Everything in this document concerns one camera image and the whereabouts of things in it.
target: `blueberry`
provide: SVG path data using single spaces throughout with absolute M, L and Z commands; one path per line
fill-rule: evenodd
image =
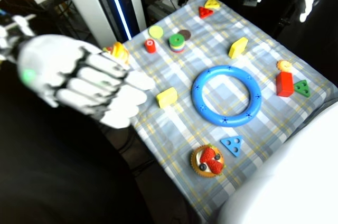
M 204 163 L 200 164 L 200 170 L 202 171 L 206 170 L 206 165 Z

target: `yellow triangle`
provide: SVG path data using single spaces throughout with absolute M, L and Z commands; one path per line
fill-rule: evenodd
M 204 7 L 205 8 L 219 8 L 220 3 L 218 3 L 217 0 L 207 0 Z

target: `tablecloth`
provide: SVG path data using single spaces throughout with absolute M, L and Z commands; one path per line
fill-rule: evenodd
M 283 142 L 324 103 L 338 97 L 337 87 L 305 61 L 288 51 L 258 27 L 221 3 L 214 14 L 201 19 L 199 6 L 206 0 L 177 10 L 156 25 L 164 30 L 156 40 L 156 53 L 147 53 L 145 30 L 125 47 L 131 53 L 130 64 L 145 72 L 156 82 L 148 91 L 148 101 L 140 106 L 132 123 L 143 142 L 157 158 L 167 175 L 195 208 L 203 222 L 211 221 L 217 209 L 243 181 L 251 176 Z M 179 30 L 187 29 L 191 38 L 181 53 L 170 50 L 168 39 Z M 236 59 L 228 57 L 231 44 L 241 37 L 248 45 Z M 280 59 L 293 64 L 293 80 L 307 80 L 311 96 L 298 93 L 291 97 L 276 95 L 276 62 Z M 231 128 L 220 127 L 204 120 L 191 100 L 191 87 L 204 69 L 216 65 L 232 65 L 251 74 L 261 89 L 260 112 L 249 123 Z M 160 109 L 156 95 L 170 87 L 178 93 L 178 101 Z M 203 88 L 206 104 L 220 114 L 234 115 L 249 103 L 246 87 L 237 79 L 217 76 Z M 239 157 L 234 157 L 220 139 L 243 136 Z M 226 168 L 221 175 L 208 179 L 198 176 L 190 165 L 194 149 L 213 144 L 222 152 Z

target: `plaid tablecloth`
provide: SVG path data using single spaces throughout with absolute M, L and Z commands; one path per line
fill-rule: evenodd
M 243 181 L 263 164 L 281 144 L 324 103 L 338 97 L 337 88 L 305 61 L 292 54 L 262 30 L 221 4 L 204 20 L 199 6 L 206 0 L 196 0 L 159 21 L 164 30 L 156 40 L 157 52 L 144 49 L 148 31 L 125 43 L 131 53 L 134 69 L 146 72 L 156 82 L 148 92 L 148 101 L 132 123 L 140 137 L 157 158 L 167 175 L 189 200 L 203 222 L 211 221 L 217 209 Z M 174 53 L 169 37 L 179 30 L 191 32 L 185 50 Z M 233 42 L 245 36 L 249 39 L 243 55 L 228 57 Z M 276 62 L 285 59 L 293 64 L 294 82 L 306 79 L 311 97 L 294 93 L 289 98 L 276 95 Z M 191 86 L 204 69 L 216 65 L 233 65 L 251 74 L 262 93 L 261 110 L 251 122 L 236 128 L 220 127 L 204 120 L 191 100 Z M 178 101 L 160 109 L 156 95 L 174 87 Z M 234 115 L 245 109 L 248 91 L 238 80 L 217 76 L 203 89 L 204 100 L 214 111 Z M 242 135 L 239 157 L 234 157 L 220 139 Z M 198 176 L 190 165 L 192 151 L 204 144 L 213 144 L 222 152 L 226 168 L 213 179 Z

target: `led light strip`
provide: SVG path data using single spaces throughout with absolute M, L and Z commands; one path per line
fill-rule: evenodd
M 130 35 L 130 32 L 129 32 L 129 28 L 128 28 L 128 25 L 127 25 L 127 22 L 126 22 L 126 19 L 125 19 L 125 16 L 123 15 L 123 12 L 122 12 L 122 8 L 121 8 L 121 5 L 120 5 L 120 2 L 118 0 L 114 0 L 115 2 L 115 5 L 117 7 L 117 11 L 121 17 L 121 20 L 122 20 L 122 23 L 123 23 L 123 26 L 125 27 L 125 31 L 126 31 L 126 34 L 128 36 L 128 39 L 131 40 L 132 39 L 132 36 Z

